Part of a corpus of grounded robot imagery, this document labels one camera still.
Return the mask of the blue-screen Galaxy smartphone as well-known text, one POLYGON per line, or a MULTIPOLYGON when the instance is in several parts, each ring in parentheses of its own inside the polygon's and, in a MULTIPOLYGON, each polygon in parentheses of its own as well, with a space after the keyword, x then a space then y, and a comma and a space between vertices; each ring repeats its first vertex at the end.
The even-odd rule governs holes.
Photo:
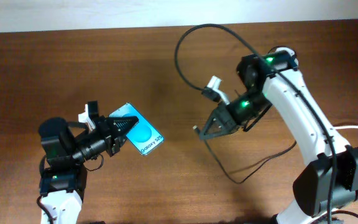
POLYGON ((127 133, 127 139, 143 156, 147 156, 161 143, 164 137, 160 132, 148 122, 145 117, 130 103, 124 104, 122 107, 112 112, 109 117, 130 117, 136 116, 138 123, 127 133))

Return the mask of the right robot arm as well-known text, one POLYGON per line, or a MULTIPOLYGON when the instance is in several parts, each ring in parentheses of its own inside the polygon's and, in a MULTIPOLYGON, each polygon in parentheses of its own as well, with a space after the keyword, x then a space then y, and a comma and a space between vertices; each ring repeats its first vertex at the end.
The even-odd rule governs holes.
POLYGON ((246 91, 230 100, 212 77, 202 94, 218 105, 201 140, 249 131, 275 108, 300 148, 305 169, 293 183, 294 199, 270 223, 331 223, 334 215, 358 201, 358 147, 342 137, 315 102, 298 67, 296 53, 276 47, 267 55, 245 56, 236 72, 246 91))

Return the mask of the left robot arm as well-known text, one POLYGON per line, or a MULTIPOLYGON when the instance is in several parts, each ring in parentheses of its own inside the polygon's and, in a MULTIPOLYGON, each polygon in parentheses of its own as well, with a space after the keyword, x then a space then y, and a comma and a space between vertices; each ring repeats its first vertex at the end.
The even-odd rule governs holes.
POLYGON ((127 133, 138 123, 135 116, 94 119, 90 130, 84 123, 55 117, 39 127, 45 155, 40 161, 41 223, 76 223, 84 201, 88 160, 106 152, 117 154, 125 144, 127 133))

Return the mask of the white USB charger plug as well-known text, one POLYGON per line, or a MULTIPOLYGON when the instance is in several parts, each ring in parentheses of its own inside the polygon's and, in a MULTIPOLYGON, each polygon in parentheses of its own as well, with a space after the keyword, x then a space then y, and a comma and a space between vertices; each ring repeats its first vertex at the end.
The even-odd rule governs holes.
POLYGON ((286 46, 286 45, 274 46, 274 47, 271 48, 267 53, 270 54, 270 53, 278 52, 278 51, 281 51, 281 50, 287 51, 287 52, 290 54, 290 56, 294 59, 295 63, 296 63, 297 65, 299 65, 298 57, 297 57, 297 52, 296 52, 294 49, 289 48, 289 47, 286 46))

